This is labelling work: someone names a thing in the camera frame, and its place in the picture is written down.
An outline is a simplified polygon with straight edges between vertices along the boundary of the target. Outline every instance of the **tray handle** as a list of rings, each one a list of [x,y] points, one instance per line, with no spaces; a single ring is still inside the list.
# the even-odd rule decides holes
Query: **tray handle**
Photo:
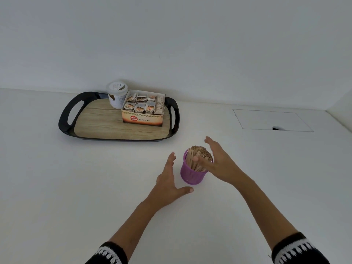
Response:
[[[63,110],[60,119],[59,119],[59,129],[60,131],[62,131],[65,134],[71,135],[69,134],[70,129],[75,125],[76,120],[78,118],[78,115],[81,114],[82,110],[87,106],[87,104],[89,104],[90,102],[96,100],[96,99],[100,99],[100,95],[99,93],[95,93],[92,91],[88,91],[85,93],[80,93],[79,95],[77,95],[75,98],[73,98],[65,107],[65,109]],[[72,110],[72,108],[80,101],[83,101],[84,104],[81,107],[80,111],[77,113],[75,119],[72,122],[72,125],[68,124],[67,120],[68,120],[68,116]]]
[[[175,133],[177,133],[178,128],[179,128],[179,110],[178,110],[178,105],[176,103],[176,101],[170,97],[166,97],[165,99],[165,106],[168,108],[168,110],[170,111],[170,118],[172,120],[172,116],[171,116],[171,110],[170,108],[173,107],[174,111],[175,111],[175,124],[174,124],[174,128],[171,129],[171,135],[174,135]]]

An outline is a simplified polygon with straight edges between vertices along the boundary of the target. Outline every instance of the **sleeve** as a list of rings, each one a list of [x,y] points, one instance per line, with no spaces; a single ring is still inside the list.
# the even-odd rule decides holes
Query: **sleeve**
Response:
[[[86,264],[127,264],[125,251],[113,242],[101,245]]]
[[[274,264],[330,263],[300,232],[288,236],[275,245],[271,259]]]

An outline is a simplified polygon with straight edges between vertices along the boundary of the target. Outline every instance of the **white container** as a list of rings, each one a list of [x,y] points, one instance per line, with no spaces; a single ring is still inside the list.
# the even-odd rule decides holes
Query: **white container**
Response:
[[[106,86],[110,104],[113,108],[121,109],[129,88],[127,84],[121,81],[114,81]]]

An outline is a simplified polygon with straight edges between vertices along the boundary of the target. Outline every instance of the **serving tray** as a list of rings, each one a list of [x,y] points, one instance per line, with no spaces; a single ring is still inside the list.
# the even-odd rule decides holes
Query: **serving tray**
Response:
[[[72,108],[80,101],[84,104],[73,120],[67,119]],[[171,107],[175,112],[172,128]],[[63,110],[59,119],[59,129],[69,136],[88,140],[111,141],[160,141],[172,137],[179,127],[179,110],[176,101],[165,98],[163,126],[148,126],[123,123],[121,110],[113,108],[107,93],[85,92],[73,98]]]

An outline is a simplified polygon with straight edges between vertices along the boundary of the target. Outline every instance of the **purple cup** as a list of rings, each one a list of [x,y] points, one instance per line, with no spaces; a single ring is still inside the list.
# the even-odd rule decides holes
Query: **purple cup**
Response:
[[[188,150],[186,150],[186,152],[183,154],[183,165],[182,165],[181,172],[180,172],[181,178],[188,184],[196,185],[196,184],[199,184],[202,182],[205,174],[208,171],[197,172],[197,171],[194,171],[193,169],[191,169],[186,163],[186,156],[188,153],[187,151]]]

